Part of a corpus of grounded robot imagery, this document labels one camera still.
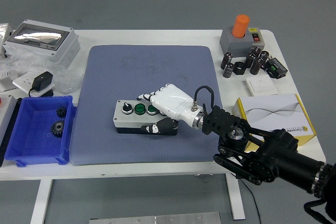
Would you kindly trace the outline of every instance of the gray floor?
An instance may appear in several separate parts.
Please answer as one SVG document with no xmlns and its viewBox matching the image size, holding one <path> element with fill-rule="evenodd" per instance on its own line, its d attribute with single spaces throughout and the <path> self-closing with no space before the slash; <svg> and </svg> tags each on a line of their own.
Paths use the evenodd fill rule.
<svg viewBox="0 0 336 224">
<path fill-rule="evenodd" d="M 28 18 L 74 29 L 222 29 L 241 13 L 250 16 L 250 26 L 275 34 L 327 161 L 334 164 L 335 0 L 1 0 L 0 23 L 16 28 Z M 223 213 L 225 223 L 233 222 L 224 177 L 202 179 L 208 181 L 193 176 L 57 180 L 46 223 L 214 210 Z M 258 223 L 253 200 L 241 188 L 247 215 L 241 222 Z M 303 203 L 313 200 L 304 191 L 281 180 L 251 188 L 264 223 L 316 223 L 303 211 Z M 29 223 L 37 189 L 38 182 L 0 182 L 0 222 Z"/>
</svg>

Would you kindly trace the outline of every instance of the white table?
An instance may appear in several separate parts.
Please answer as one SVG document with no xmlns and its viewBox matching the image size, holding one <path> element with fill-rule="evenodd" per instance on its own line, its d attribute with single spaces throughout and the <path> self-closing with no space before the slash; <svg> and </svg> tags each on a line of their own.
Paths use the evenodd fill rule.
<svg viewBox="0 0 336 224">
<path fill-rule="evenodd" d="M 81 49 L 69 66 L 69 69 L 78 69 L 84 73 L 89 51 L 96 45 L 207 46 L 213 57 L 223 109 L 232 112 L 232 107 L 239 97 L 251 96 L 245 84 L 245 78 L 251 76 L 251 74 L 249 72 L 245 73 L 243 76 L 232 74 L 229 79 L 223 78 L 223 70 L 220 68 L 223 59 L 223 52 L 219 45 L 221 33 L 221 30 L 77 30 L 76 34 L 79 35 Z M 266 44 L 265 50 L 269 51 L 273 57 L 276 57 L 288 69 L 273 33 L 268 30 L 262 30 L 261 33 Z M 279 80 L 273 80 L 273 82 L 280 94 L 298 94 L 298 90 L 290 72 L 287 73 L 286 77 Z M 27 96 L 21 90 L 4 92 L 4 94 L 7 93 L 12 94 L 15 98 Z M 80 90 L 69 94 L 73 96 L 73 103 L 75 105 L 78 103 L 79 94 Z M 304 146 L 299 147 L 299 153 L 319 161 L 326 161 L 317 137 L 314 137 Z M 41 180 L 31 223 L 43 223 L 53 179 L 223 173 L 228 173 L 228 170 L 217 165 L 215 162 L 141 163 L 89 166 L 40 164 L 19 168 L 16 167 L 14 162 L 4 161 L 3 166 L 0 168 L 0 180 Z M 244 219 L 245 215 L 238 183 L 230 174 L 227 174 L 227 182 L 234 218 Z"/>
</svg>

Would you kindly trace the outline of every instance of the green button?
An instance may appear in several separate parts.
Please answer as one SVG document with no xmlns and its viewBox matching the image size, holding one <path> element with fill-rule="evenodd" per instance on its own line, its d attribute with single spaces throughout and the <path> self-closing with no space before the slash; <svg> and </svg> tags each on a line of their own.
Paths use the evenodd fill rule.
<svg viewBox="0 0 336 224">
<path fill-rule="evenodd" d="M 143 115 L 146 112 L 146 107 L 142 103 L 138 103 L 135 106 L 134 111 L 137 115 Z"/>
<path fill-rule="evenodd" d="M 149 105 L 147 108 L 147 113 L 149 115 L 155 115 L 157 113 L 157 108 L 154 107 L 153 105 Z"/>
</svg>

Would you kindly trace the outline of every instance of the blue plastic bin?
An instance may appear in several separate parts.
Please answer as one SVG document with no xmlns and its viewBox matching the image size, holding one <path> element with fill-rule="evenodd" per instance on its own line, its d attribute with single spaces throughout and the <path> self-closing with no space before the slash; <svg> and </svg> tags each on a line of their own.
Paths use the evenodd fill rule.
<svg viewBox="0 0 336 224">
<path fill-rule="evenodd" d="M 65 118 L 60 118 L 56 110 L 67 109 Z M 69 162 L 69 144 L 76 107 L 72 96 L 23 98 L 19 113 L 5 154 L 6 160 L 13 160 L 18 167 L 30 164 Z M 64 120 L 62 138 L 55 137 L 51 126 Z"/>
</svg>

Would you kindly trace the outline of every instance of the yellow box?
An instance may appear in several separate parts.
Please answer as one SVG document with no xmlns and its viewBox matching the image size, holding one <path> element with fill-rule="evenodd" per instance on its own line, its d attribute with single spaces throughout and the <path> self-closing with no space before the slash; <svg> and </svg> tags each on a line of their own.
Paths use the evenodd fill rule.
<svg viewBox="0 0 336 224">
<path fill-rule="evenodd" d="M 316 136 L 314 127 L 296 94 L 278 94 L 238 98 L 233 114 L 246 119 L 253 128 L 273 131 L 285 129 L 299 140 L 299 146 Z M 245 151 L 255 151 L 249 142 Z"/>
</svg>

